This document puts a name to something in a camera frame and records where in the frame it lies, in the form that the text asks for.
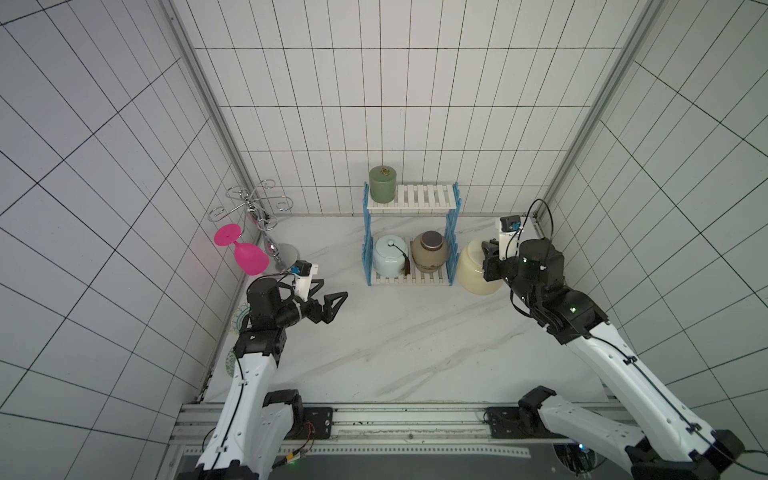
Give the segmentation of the blue white wooden shelf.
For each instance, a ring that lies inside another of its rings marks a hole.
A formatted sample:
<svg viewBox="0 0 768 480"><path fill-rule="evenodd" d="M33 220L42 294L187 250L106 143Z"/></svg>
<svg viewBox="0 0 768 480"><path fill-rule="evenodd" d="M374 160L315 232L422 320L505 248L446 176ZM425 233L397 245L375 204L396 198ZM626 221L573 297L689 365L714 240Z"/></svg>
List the blue white wooden shelf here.
<svg viewBox="0 0 768 480"><path fill-rule="evenodd" d="M370 195L370 186L363 190L364 239L361 259L364 275L369 286L440 286L454 284L459 260L456 227L462 207L459 185L453 184L405 184L397 187L393 201L377 203ZM404 277L389 278L374 268L375 245L379 238L395 235L407 245L427 230L437 228L437 219L445 225L439 229L448 257L433 273L424 273L411 260L411 273Z"/></svg>

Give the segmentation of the green tea canister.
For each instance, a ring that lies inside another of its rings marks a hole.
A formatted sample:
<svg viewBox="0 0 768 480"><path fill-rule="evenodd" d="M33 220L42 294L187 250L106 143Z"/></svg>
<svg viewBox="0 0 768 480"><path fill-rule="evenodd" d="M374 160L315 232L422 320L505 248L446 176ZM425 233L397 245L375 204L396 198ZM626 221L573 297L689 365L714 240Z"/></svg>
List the green tea canister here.
<svg viewBox="0 0 768 480"><path fill-rule="evenodd" d="M379 204L393 201L397 193L397 173L388 165L379 165L369 171L369 193Z"/></svg>

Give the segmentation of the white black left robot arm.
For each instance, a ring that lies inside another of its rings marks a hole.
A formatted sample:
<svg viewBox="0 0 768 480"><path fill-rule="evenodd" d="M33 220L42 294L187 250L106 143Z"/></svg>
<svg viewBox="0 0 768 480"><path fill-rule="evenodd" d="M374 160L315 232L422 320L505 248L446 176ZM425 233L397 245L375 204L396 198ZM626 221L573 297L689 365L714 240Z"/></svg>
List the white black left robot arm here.
<svg viewBox="0 0 768 480"><path fill-rule="evenodd" d="M287 329L305 319L329 324L347 300L346 291L315 299L323 285L322 279L308 275L296 276L290 284L262 276L248 286L249 312L234 345L235 366L224 407L195 468L178 474L179 479L266 479L288 463L278 458L286 438L316 437L299 392L274 390L272 380Z"/></svg>

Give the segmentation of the cream tea canister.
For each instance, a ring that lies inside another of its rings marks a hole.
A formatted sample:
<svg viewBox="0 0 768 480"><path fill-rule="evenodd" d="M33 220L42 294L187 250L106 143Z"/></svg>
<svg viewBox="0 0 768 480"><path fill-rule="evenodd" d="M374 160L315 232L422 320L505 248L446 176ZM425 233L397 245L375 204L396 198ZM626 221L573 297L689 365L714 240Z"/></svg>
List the cream tea canister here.
<svg viewBox="0 0 768 480"><path fill-rule="evenodd" d="M483 261L485 257L482 244L481 239L475 239L463 248L456 268L456 281L472 294L491 295L501 288L502 281L488 282L484 279Z"/></svg>

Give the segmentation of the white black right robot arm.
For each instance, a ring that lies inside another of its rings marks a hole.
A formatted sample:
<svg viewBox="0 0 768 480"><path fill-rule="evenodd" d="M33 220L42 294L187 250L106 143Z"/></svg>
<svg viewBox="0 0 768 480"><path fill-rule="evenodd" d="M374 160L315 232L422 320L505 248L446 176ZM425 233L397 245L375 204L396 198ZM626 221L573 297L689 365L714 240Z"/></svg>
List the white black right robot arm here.
<svg viewBox="0 0 768 480"><path fill-rule="evenodd" d="M745 453L730 430L693 413L623 341L606 313L564 282L564 257L546 238L508 256L496 240L481 245L487 281L504 281L517 311L581 358L635 420L626 426L539 386L518 402L526 432L561 435L602 455L635 479L718 479Z"/></svg>

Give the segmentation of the brown tea canister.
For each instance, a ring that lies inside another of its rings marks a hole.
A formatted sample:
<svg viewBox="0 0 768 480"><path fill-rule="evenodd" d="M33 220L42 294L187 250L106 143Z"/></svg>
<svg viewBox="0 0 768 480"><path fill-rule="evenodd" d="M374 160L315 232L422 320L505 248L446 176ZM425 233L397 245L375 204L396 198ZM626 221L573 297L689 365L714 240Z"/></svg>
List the brown tea canister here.
<svg viewBox="0 0 768 480"><path fill-rule="evenodd" d="M447 261L449 250L441 233L428 230L411 242L411 252L416 268L424 273L433 273Z"/></svg>

